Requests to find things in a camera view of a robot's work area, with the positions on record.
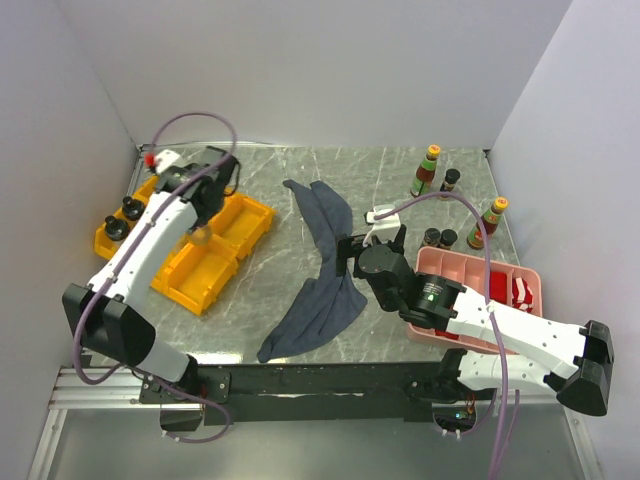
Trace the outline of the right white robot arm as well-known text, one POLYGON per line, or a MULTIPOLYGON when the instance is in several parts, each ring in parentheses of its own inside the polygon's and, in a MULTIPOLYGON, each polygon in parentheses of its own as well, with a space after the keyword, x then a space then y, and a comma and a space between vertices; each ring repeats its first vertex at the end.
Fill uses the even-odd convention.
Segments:
POLYGON ((418 273, 404 256, 404 235, 381 242, 363 235, 336 238, 336 273, 367 281, 380 307, 405 322, 472 337, 498 346, 495 354, 451 348, 434 389, 443 399, 466 392, 512 388, 552 395, 590 416, 608 412, 614 350, 607 325, 591 320, 565 324, 486 301, 472 287, 444 276, 418 273))

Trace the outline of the pink lid spice shaker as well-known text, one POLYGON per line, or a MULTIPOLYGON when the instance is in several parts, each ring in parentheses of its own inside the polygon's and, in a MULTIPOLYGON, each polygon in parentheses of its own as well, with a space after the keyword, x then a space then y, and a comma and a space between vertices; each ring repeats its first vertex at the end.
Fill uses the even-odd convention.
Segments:
POLYGON ((190 242, 196 246, 205 246, 212 236, 211 228, 208 225, 195 229, 190 235, 190 242))

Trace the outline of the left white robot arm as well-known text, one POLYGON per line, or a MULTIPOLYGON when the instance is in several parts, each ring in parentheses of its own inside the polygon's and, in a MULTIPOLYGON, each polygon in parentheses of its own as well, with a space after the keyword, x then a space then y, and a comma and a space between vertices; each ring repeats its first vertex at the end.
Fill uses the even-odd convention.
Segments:
POLYGON ((180 238, 222 209, 239 162, 216 147, 206 148, 203 156, 203 163, 156 165, 153 193, 115 255, 86 285, 71 284, 65 290, 62 304, 73 333, 73 365, 85 383, 100 381, 81 369, 83 348, 163 379, 176 401, 189 401, 199 392, 196 361, 161 340, 141 308, 146 290, 180 238))

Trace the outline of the green label sauce bottle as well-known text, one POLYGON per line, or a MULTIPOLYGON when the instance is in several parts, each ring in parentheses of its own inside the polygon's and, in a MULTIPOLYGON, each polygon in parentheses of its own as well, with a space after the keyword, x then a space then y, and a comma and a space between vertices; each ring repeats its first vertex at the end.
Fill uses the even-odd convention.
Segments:
POLYGON ((432 144, 428 147, 426 154, 418 166, 414 180, 410 187, 410 194, 419 197, 426 194, 435 177, 437 162, 441 154, 441 148, 432 144))

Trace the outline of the black cap salt grinder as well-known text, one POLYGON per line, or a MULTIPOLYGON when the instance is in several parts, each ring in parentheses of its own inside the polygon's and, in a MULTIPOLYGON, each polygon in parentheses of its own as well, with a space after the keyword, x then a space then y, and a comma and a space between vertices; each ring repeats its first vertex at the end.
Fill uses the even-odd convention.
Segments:
POLYGON ((131 196, 125 196, 122 199, 121 211, 124 218, 129 222, 137 222, 145 211, 145 204, 143 201, 131 196))

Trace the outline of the red label sauce bottle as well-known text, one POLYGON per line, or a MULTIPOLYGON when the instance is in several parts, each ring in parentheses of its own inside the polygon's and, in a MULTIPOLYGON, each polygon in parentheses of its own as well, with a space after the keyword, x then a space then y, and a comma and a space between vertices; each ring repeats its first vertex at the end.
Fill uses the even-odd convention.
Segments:
POLYGON ((482 214, 481 220, 467 235, 468 246, 474 250, 483 249, 497 230, 505 211, 509 206, 506 197, 497 197, 492 205, 482 214))

